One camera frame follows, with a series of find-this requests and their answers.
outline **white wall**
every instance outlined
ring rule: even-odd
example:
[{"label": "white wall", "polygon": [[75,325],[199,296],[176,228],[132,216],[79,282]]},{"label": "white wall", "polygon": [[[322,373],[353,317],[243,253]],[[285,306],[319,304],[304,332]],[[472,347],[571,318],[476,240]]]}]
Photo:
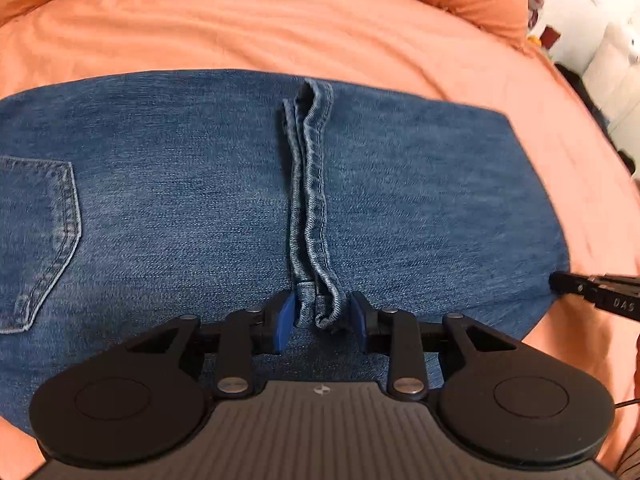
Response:
[{"label": "white wall", "polygon": [[640,0],[545,0],[533,34],[540,35],[546,25],[561,33],[551,49],[555,61],[584,73],[600,44],[609,22],[628,22],[636,13],[640,23]]}]

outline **jeans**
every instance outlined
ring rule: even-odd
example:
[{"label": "jeans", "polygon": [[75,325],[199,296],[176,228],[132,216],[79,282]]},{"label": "jeans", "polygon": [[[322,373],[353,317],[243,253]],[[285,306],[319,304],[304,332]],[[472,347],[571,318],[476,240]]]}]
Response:
[{"label": "jeans", "polygon": [[27,432],[39,384],[180,314],[209,322],[293,288],[289,347],[255,359],[258,381],[383,381],[386,358],[342,330],[350,291],[522,338],[568,267],[503,115],[242,71],[0,101],[0,257],[0,415]]}]

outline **gray ribbed panel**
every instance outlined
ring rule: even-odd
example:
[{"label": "gray ribbed panel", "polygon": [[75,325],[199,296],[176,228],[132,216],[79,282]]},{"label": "gray ribbed panel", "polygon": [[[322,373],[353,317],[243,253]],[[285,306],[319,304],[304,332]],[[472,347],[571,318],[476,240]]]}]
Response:
[{"label": "gray ribbed panel", "polygon": [[271,381],[260,396],[224,402],[188,444],[154,462],[83,470],[50,462],[33,480],[605,480],[594,462],[555,472],[507,470],[450,442],[420,404],[376,383]]}]

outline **bed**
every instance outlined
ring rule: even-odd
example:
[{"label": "bed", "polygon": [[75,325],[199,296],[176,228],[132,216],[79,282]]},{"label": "bed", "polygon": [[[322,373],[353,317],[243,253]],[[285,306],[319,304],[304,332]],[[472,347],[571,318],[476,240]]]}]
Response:
[{"label": "bed", "polygon": [[[99,76],[242,69],[496,110],[548,194],[572,272],[640,274],[638,189],[580,99],[525,41],[526,0],[513,1],[0,0],[0,99]],[[494,10],[497,2],[506,7]],[[640,394],[639,330],[565,297],[525,341],[594,375],[620,402]],[[605,467],[615,468],[637,422],[635,406],[618,410]],[[0,456],[4,480],[42,460],[1,418],[0,442],[11,450]]]}]

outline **black cable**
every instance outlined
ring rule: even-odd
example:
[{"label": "black cable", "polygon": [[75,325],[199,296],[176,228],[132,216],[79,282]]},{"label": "black cable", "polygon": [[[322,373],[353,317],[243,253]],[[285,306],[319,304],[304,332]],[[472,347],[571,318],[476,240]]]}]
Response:
[{"label": "black cable", "polygon": [[625,406],[631,406],[632,404],[640,404],[640,399],[625,400],[624,402],[619,402],[617,404],[614,404],[613,407],[618,409],[618,408],[624,408]]}]

